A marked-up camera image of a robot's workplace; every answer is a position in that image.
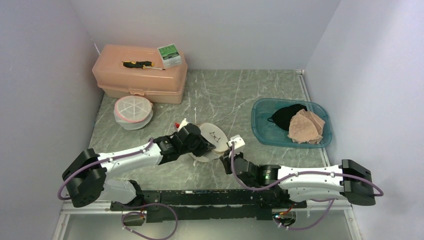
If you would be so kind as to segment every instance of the robotic arm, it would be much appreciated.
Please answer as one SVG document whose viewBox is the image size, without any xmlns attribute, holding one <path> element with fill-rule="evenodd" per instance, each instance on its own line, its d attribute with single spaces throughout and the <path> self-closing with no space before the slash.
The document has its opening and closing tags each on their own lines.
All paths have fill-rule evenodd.
<svg viewBox="0 0 424 240">
<path fill-rule="evenodd" d="M 133 169 L 169 163 L 187 153 L 199 157 L 214 148 L 196 125 L 187 123 L 172 135 L 151 139 L 131 149 L 100 154 L 87 149 L 66 169 L 62 178 L 66 180 L 84 166 L 98 162 L 66 184 L 73 206 L 84 207 L 96 200 L 139 206 L 143 203 L 140 186 L 135 181 L 117 181 L 113 177 Z"/>
<path fill-rule="evenodd" d="M 154 202 L 185 206 L 252 205 L 265 209 L 283 208 L 294 203 L 298 203 L 298 208 L 306 207 L 305 201 L 310 199 L 348 200 L 352 204 L 363 206 L 376 203 L 373 187 L 358 180 L 365 179 L 372 183 L 371 172 L 352 160 L 344 159 L 341 165 L 322 168 L 255 165 L 244 159 L 242 151 L 245 143 L 239 135 L 232 137 L 228 146 L 230 150 L 220 158 L 225 172 L 234 174 L 248 190 L 230 189 L 225 190 L 225 193 L 222 190 L 180 191 L 191 196 L 184 198 L 175 191 L 150 191 L 158 196 Z M 149 143 L 139 147 L 100 154 L 96 154 L 91 148 L 87 149 L 66 169 L 62 178 L 76 208 L 87 206 L 96 200 L 135 207 L 149 203 L 150 200 L 145 196 L 149 191 L 142 191 L 133 180 L 118 181 L 112 179 L 113 177 L 133 169 L 172 162 L 187 153 L 199 157 L 214 148 L 213 144 L 202 137 L 196 125 L 183 121 L 173 134 L 151 139 Z"/>
</svg>

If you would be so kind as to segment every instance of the pink cloth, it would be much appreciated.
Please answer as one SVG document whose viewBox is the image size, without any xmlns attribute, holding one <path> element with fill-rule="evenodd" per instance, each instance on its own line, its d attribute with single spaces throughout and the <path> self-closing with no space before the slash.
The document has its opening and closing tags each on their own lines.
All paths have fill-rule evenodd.
<svg viewBox="0 0 424 240">
<path fill-rule="evenodd" d="M 300 110 L 291 118 L 288 137 L 295 143 L 318 144 L 326 122 L 311 111 Z"/>
</svg>

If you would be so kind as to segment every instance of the blue plastic tray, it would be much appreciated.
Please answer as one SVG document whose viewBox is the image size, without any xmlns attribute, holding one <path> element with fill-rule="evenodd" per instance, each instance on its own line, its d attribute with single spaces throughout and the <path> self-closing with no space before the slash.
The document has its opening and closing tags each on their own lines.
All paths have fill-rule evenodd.
<svg viewBox="0 0 424 240">
<path fill-rule="evenodd" d="M 269 122 L 270 118 L 278 109 L 291 106 L 293 104 L 305 105 L 308 111 L 314 112 L 325 121 L 322 130 L 322 140 L 319 144 L 296 143 L 288 137 L 289 132 L 279 128 L 275 123 Z M 309 101 L 298 101 L 276 98 L 262 98 L 253 105 L 251 113 L 252 131 L 255 137 L 265 145 L 287 147 L 287 148 L 305 148 L 316 149 L 324 148 L 330 144 L 333 134 L 330 130 L 330 120 L 324 108 L 316 103 Z"/>
</svg>

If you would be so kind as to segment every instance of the wire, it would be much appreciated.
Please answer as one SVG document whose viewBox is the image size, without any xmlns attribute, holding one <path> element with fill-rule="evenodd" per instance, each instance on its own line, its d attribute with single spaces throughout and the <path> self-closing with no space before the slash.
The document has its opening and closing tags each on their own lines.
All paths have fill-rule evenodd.
<svg viewBox="0 0 424 240">
<path fill-rule="evenodd" d="M 317 202 L 317 203 L 328 202 L 328 201 L 331 201 L 331 200 L 332 200 L 332 198 L 326 198 L 326 199 L 322 199 L 322 200 L 320 200 L 320 199 L 311 199 L 311 201 L 314 201 L 314 202 Z"/>
<path fill-rule="evenodd" d="M 292 208 L 294 207 L 295 205 L 294 204 L 292 204 L 291 206 L 290 206 L 290 208 L 287 210 L 287 211 L 282 211 L 282 212 L 280 212 L 279 214 L 280 215 L 286 215 L 286 214 L 288 214 L 289 212 L 290 212 L 290 210 L 292 210 Z"/>
<path fill-rule="evenodd" d="M 278 227 L 284 226 L 287 228 L 295 224 L 296 219 L 295 218 L 274 218 L 274 222 L 277 224 Z"/>
<path fill-rule="evenodd" d="M 234 167 L 234 155 L 235 155 L 235 146 L 234 146 L 234 142 L 231 142 L 231 171 L 232 171 L 232 175 L 234 176 L 235 180 L 237 181 L 238 184 L 240 184 L 243 188 L 247 189 L 247 190 L 251 190 L 251 191 L 262 191 L 262 190 L 267 190 L 270 189 L 271 187 L 281 183 L 284 180 L 287 180 L 289 178 L 298 176 L 298 175 L 306 175 L 306 174 L 318 174 L 318 175 L 331 175 L 331 172 L 325 172 L 325 171 L 299 171 L 297 174 L 294 173 L 290 173 L 280 179 L 278 179 L 277 181 L 267 185 L 267 186 L 263 186 L 263 187 L 249 187 L 246 186 L 246 184 L 244 182 L 242 182 L 239 177 L 237 177 L 236 174 L 236 170 Z M 370 186 L 372 186 L 373 188 L 375 188 L 379 193 L 374 194 L 375 197 L 382 197 L 384 195 L 384 192 L 381 188 L 379 188 L 377 185 L 375 185 L 374 183 L 372 183 L 371 181 L 359 177 L 359 176 L 355 176 L 355 175 L 351 175 L 351 174 L 346 174 L 346 173 L 337 173 L 334 172 L 333 173 L 335 176 L 339 176 L 339 177 L 345 177 L 345 178 L 351 178 L 351 179 L 356 179 L 359 180 L 361 182 L 364 182 Z"/>
<path fill-rule="evenodd" d="M 285 226 L 286 227 L 286 229 L 287 230 L 292 230 L 292 231 L 303 231 L 303 230 L 308 230 L 308 229 L 311 229 L 311 228 L 313 228 L 313 227 L 315 227 L 316 225 L 318 225 L 326 216 L 327 216 L 327 214 L 329 213 L 329 211 L 330 211 L 330 209 L 331 209 L 331 207 L 333 206 L 333 203 L 334 203 L 334 200 L 336 200 L 336 199 L 331 199 L 330 200 L 330 204 L 328 205 L 328 207 L 327 207 L 327 209 L 325 210 L 325 212 L 321 215 L 321 217 L 320 218 L 318 218 L 318 220 L 316 220 L 314 223 L 312 223 L 311 225 L 309 225 L 309 226 L 305 226 L 305 227 L 288 227 L 288 226 Z M 273 220 L 274 220 L 274 222 L 278 225 L 278 226 L 280 226 L 280 224 L 277 222 L 277 220 L 275 219 L 275 218 L 273 218 Z"/>
<path fill-rule="evenodd" d="M 144 151 L 147 151 L 152 145 L 153 145 L 153 137 L 149 138 L 148 144 L 147 144 L 147 146 L 145 148 L 143 148 L 143 149 L 141 149 L 139 151 L 135 151 L 135 152 L 127 153 L 127 154 L 116 155 L 116 156 L 113 157 L 113 159 L 116 160 L 116 159 L 121 159 L 121 158 L 130 157 L 130 156 L 133 156 L 133 155 L 137 155 L 137 154 L 140 154 L 140 153 L 144 153 Z M 62 196 L 62 191 L 64 190 L 64 188 L 66 187 L 66 185 L 72 179 L 74 179 L 76 175 L 80 174 L 82 171 L 87 170 L 87 169 L 89 169 L 89 168 L 91 168 L 91 167 L 93 167 L 93 166 L 95 166 L 97 164 L 105 163 L 107 161 L 109 161 L 109 158 L 92 162 L 92 163 L 87 164 L 87 165 L 81 167 L 80 169 L 76 170 L 66 180 L 63 181 L 62 185 L 60 185 L 59 191 L 57 192 L 57 198 L 60 199 L 60 200 L 70 200 L 71 199 L 70 196 L 68 196 L 68 197 Z"/>
<path fill-rule="evenodd" d="M 135 206 L 134 207 L 134 206 L 126 206 L 126 205 L 124 205 L 124 204 L 122 204 L 120 202 L 116 202 L 116 203 L 121 204 L 124 208 L 131 208 L 131 209 L 142 209 L 142 208 L 146 208 L 146 207 L 149 207 L 149 206 L 161 206 L 161 207 L 165 207 L 165 208 L 169 209 L 171 211 L 171 213 L 173 214 L 173 216 L 175 217 L 175 227 L 174 227 L 173 231 L 167 237 L 164 237 L 164 238 L 151 238 L 151 237 L 148 237 L 146 235 L 143 235 L 143 234 L 139 233 L 138 231 L 134 231 L 131 228 L 125 226 L 125 223 L 124 223 L 125 217 L 127 217 L 129 215 L 140 215 L 140 216 L 143 216 L 144 215 L 143 213 L 138 212 L 138 211 L 130 211 L 130 212 L 126 213 L 125 215 L 123 215 L 122 218 L 121 218 L 122 229 L 125 229 L 125 230 L 127 230 L 127 231 L 129 231 L 129 232 L 131 232 L 131 233 L 133 233 L 133 234 L 135 234 L 137 236 L 140 236 L 140 237 L 145 238 L 145 239 L 148 239 L 148 240 L 166 240 L 166 239 L 169 239 L 170 237 L 172 237 L 175 234 L 175 232 L 177 231 L 177 227 L 178 227 L 177 213 L 175 212 L 174 209 L 172 209 L 168 205 L 165 205 L 163 203 L 149 203 L 149 204 L 144 204 L 144 205 L 141 205 L 141 206 Z"/>
</svg>

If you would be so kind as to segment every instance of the small white object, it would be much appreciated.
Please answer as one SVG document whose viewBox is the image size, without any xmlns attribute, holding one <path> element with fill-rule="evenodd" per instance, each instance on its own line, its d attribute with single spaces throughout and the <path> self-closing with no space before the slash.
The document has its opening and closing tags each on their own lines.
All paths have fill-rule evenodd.
<svg viewBox="0 0 424 240">
<path fill-rule="evenodd" d="M 116 101 L 113 114 L 124 129 L 141 129 L 152 119 L 152 103 L 142 96 L 125 96 Z"/>
<path fill-rule="evenodd" d="M 162 59 L 164 69 L 178 66 L 183 63 L 180 53 L 178 53 L 177 47 L 175 47 L 175 44 L 158 47 L 157 51 L 159 52 L 160 59 Z"/>
<path fill-rule="evenodd" d="M 243 152 L 243 149 L 245 148 L 245 141 L 243 140 L 240 135 L 235 135 L 231 137 L 227 143 L 228 147 L 231 148 L 234 142 L 234 152 L 235 154 L 238 154 L 240 152 Z"/>
<path fill-rule="evenodd" d="M 221 128 L 212 123 L 205 122 L 200 125 L 201 135 L 211 144 L 215 145 L 215 149 L 205 153 L 203 156 L 197 157 L 190 153 L 190 156 L 199 162 L 210 162 L 219 159 L 229 148 L 227 146 L 228 138 Z"/>
<path fill-rule="evenodd" d="M 187 124 L 189 124 L 190 122 L 187 121 L 187 118 L 184 118 L 181 123 L 179 124 L 179 127 L 177 129 L 177 131 L 180 131 L 183 127 L 185 127 Z"/>
</svg>

